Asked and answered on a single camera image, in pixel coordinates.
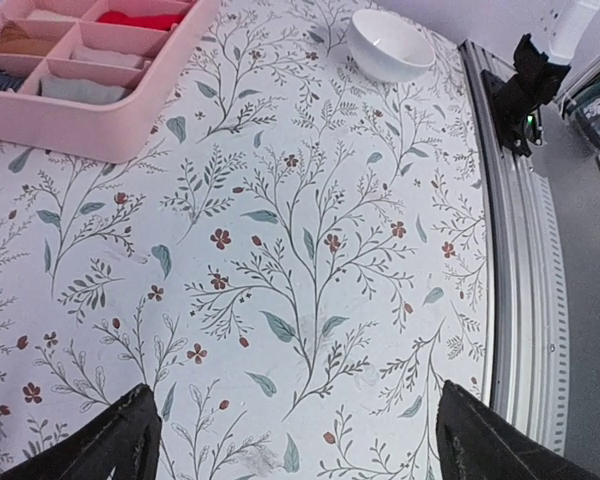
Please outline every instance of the black mount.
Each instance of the black mount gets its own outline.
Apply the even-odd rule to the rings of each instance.
[[[538,52],[528,33],[513,54],[516,73],[508,82],[487,70],[482,72],[500,145],[517,155],[531,155],[525,135],[527,117],[556,96],[571,70],[569,65],[556,65],[548,60],[545,53]]]

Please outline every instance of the table surface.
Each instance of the table surface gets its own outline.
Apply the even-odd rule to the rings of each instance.
[[[0,471],[143,382],[160,479],[440,478],[442,382],[489,363],[480,159],[455,46],[371,83],[364,6],[224,1],[128,164],[0,142]]]

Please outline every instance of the white wall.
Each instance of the white wall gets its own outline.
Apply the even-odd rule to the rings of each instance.
[[[467,38],[506,61],[525,33],[540,35],[537,19],[548,12],[549,0],[379,0],[455,43]],[[570,75],[600,54],[600,11],[578,45]]]

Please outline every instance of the red flower print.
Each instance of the red flower print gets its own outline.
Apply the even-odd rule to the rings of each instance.
[[[206,350],[202,350],[202,347],[200,346],[199,343],[196,343],[193,346],[193,350],[194,350],[193,352],[191,350],[189,350],[187,352],[187,358],[189,360],[191,360],[192,358],[194,358],[195,362],[198,365],[200,365],[202,363],[202,359],[207,356],[207,351]]]
[[[340,239],[338,238],[338,236],[332,235],[332,234],[327,235],[327,238],[325,239],[324,244],[327,245],[329,247],[329,250],[331,251],[331,253],[334,253],[334,254],[342,246],[342,243],[340,243]]]
[[[211,235],[211,241],[216,244],[220,250],[224,250],[226,245],[231,243],[231,238],[229,237],[229,230],[222,230],[218,228],[213,235]]]
[[[42,397],[40,397],[40,387],[36,387],[33,383],[29,382],[25,387],[22,387],[22,393],[24,393],[24,401],[27,403],[40,403]]]
[[[124,192],[118,192],[113,197],[113,201],[118,205],[124,205],[127,203],[127,200],[129,200],[129,197],[127,197],[127,194]]]
[[[453,250],[453,243],[449,242],[444,242],[442,251],[444,252],[444,258],[451,258],[456,254],[456,252]]]
[[[402,238],[407,234],[407,230],[404,228],[404,223],[396,222],[391,224],[391,234],[394,237]]]
[[[333,436],[333,433],[331,432],[327,432],[325,433],[322,438],[324,438],[324,441],[327,442],[329,445],[333,445],[334,443],[336,443],[336,437]]]
[[[45,333],[44,340],[47,342],[47,348],[51,348],[58,344],[56,332]]]
[[[213,278],[211,279],[211,285],[216,290],[224,290],[229,283],[229,277],[223,277],[219,273],[214,273]]]
[[[298,166],[298,159],[296,158],[296,156],[293,153],[291,155],[289,155],[287,158],[285,158],[284,161],[287,163],[287,167],[289,167],[289,168]]]
[[[155,298],[158,302],[162,301],[162,295],[164,295],[164,288],[158,287],[157,285],[151,285],[151,292],[147,294],[149,300],[153,300]]]
[[[16,343],[16,347],[18,347],[18,350],[24,350],[25,348],[27,348],[27,345],[29,345],[29,339],[26,335],[20,337],[18,339],[18,343]]]

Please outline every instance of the beige fabric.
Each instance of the beige fabric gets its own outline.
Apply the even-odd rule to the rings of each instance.
[[[0,32],[0,53],[44,57],[54,46],[55,42],[31,38],[13,22],[7,23]]]

